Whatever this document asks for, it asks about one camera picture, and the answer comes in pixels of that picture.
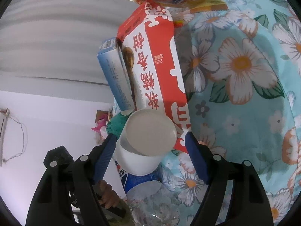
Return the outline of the left hand of person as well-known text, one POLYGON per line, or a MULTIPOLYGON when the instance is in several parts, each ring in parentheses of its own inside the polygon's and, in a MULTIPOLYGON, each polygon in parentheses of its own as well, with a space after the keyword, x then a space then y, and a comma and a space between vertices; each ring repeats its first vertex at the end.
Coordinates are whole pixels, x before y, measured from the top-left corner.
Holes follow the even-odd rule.
POLYGON ((118 194, 112 189, 112 186, 108 184, 106 181, 101 180, 98 182, 98 187, 102 193, 100 196, 101 199, 99 203, 104 206, 106 209, 111 207, 116 207, 119 204, 119 196, 118 194))

